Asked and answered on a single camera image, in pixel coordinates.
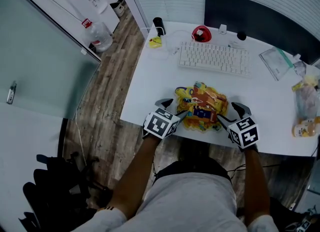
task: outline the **white desk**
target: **white desk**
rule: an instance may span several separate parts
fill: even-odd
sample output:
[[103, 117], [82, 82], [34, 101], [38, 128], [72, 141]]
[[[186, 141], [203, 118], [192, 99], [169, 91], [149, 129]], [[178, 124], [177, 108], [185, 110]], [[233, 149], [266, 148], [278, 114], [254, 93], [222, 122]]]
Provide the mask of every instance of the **white desk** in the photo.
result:
[[[178, 30], [192, 32], [195, 24], [180, 22], [164, 23], [167, 44], [169, 48], [179, 47], [181, 41], [190, 41], [190, 34]], [[228, 32], [218, 34], [218, 30], [210, 28], [212, 39], [209, 43], [227, 46], [230, 41], [241, 41], [237, 35]], [[252, 77], [244, 78], [220, 72], [201, 69], [183, 68], [178, 66], [179, 53], [169, 55], [162, 49], [148, 48], [148, 40], [157, 35], [152, 29], [137, 63], [128, 94], [123, 106], [121, 119], [133, 124], [143, 125], [148, 113], [155, 111], [155, 102], [163, 98], [177, 99], [177, 87], [191, 87], [196, 81], [214, 87], [219, 93], [227, 96], [229, 107], [227, 117], [238, 118], [231, 102], [247, 105], [254, 115], [260, 130], [258, 149], [263, 153], [289, 156], [311, 156], [317, 145], [317, 137], [294, 138], [296, 110], [294, 94], [291, 87], [301, 78], [290, 69], [280, 81], [275, 81], [269, 70], [262, 62], [259, 54], [272, 46], [256, 39], [247, 37], [242, 45], [251, 53]], [[177, 103], [174, 101], [169, 111], [176, 112]], [[237, 147], [228, 139], [225, 130], [209, 130], [205, 133], [196, 130], [186, 130], [181, 124], [175, 133], [178, 136], [198, 141]]]

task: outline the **black monitor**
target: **black monitor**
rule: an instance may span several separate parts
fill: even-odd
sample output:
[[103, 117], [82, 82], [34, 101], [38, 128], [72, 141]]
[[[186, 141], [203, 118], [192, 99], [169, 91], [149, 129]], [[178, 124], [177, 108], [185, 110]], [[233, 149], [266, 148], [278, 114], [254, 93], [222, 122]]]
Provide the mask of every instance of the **black monitor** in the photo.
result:
[[320, 41], [287, 16], [251, 0], [205, 0], [204, 25], [245, 32], [312, 64], [320, 58]]

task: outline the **door handle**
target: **door handle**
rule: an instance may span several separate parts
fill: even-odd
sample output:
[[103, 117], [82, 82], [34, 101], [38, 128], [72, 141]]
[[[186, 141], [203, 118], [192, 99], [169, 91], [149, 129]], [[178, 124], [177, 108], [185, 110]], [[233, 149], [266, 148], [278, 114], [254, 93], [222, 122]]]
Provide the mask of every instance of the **door handle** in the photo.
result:
[[6, 103], [8, 103], [9, 105], [11, 105], [14, 102], [16, 89], [17, 89], [17, 83], [16, 81], [13, 81], [9, 89], [8, 98], [6, 99]]

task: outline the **yellow toy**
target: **yellow toy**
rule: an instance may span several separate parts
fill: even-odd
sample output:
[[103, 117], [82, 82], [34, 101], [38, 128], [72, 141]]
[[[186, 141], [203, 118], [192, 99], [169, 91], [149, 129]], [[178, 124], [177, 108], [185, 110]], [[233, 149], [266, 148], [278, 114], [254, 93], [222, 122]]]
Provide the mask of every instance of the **yellow toy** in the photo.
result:
[[219, 130], [221, 124], [217, 114], [227, 114], [227, 97], [219, 94], [216, 89], [207, 87], [203, 82], [195, 82], [193, 87], [178, 87], [177, 112], [188, 111], [183, 120], [187, 129], [205, 132], [208, 129]]

